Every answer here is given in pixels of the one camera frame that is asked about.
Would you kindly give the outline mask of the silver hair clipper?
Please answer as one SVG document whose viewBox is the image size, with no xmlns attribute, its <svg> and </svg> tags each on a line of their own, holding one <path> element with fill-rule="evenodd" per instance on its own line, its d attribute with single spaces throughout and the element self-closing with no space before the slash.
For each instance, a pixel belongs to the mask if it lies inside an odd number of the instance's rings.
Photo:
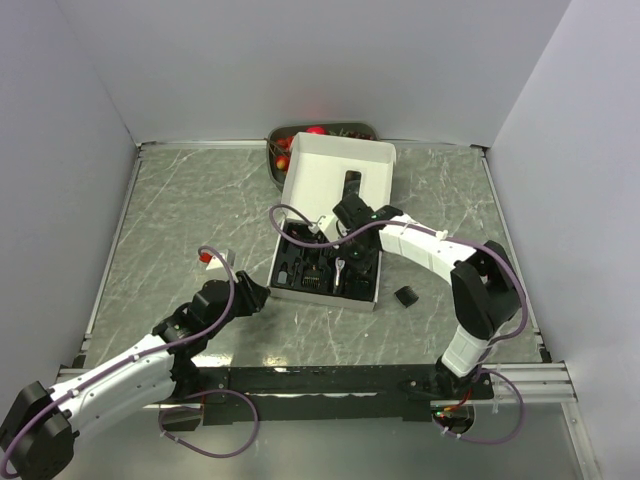
<svg viewBox="0 0 640 480">
<path fill-rule="evenodd" d="M 334 279 L 333 279 L 333 291 L 337 292 L 340 289 L 342 273 L 345 269 L 346 261 L 341 257 L 336 257 L 334 262 Z"/>
</svg>

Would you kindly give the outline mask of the white hair clipper box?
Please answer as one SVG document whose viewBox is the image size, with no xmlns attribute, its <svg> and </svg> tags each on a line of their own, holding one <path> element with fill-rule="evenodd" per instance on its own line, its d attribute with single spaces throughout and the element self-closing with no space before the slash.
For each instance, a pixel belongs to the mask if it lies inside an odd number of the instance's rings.
<svg viewBox="0 0 640 480">
<path fill-rule="evenodd" d="M 281 299 L 371 311 L 381 253 L 373 234 L 347 234 L 388 205 L 396 149 L 386 142 L 298 133 L 282 192 L 269 272 Z"/>
</svg>

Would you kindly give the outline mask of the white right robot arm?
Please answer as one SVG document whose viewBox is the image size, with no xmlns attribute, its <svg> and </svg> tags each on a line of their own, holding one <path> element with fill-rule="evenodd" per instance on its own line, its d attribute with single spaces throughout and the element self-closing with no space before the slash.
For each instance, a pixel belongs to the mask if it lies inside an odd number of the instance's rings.
<svg viewBox="0 0 640 480">
<path fill-rule="evenodd" d="M 407 259 L 447 282 L 456 331 L 435 364 L 434 382 L 447 398 L 465 394 L 479 376 L 491 347 L 504 340 L 501 327 L 525 307 L 522 285 L 502 245 L 476 244 L 430 229 L 400 209 L 377 210 L 350 194 L 333 209 L 346 232 L 341 246 L 358 266 L 380 252 Z"/>
</svg>

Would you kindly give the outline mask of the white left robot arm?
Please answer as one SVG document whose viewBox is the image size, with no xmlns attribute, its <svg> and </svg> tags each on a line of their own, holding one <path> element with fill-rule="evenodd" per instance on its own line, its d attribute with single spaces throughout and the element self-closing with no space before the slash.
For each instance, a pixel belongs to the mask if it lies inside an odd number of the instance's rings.
<svg viewBox="0 0 640 480">
<path fill-rule="evenodd" d="M 74 447 L 142 407 L 196 396 L 203 378 L 193 359 L 237 317 L 260 312 L 270 296 L 240 271 L 210 280 L 133 347 L 83 374 L 20 390 L 1 425 L 1 476 L 51 479 Z"/>
</svg>

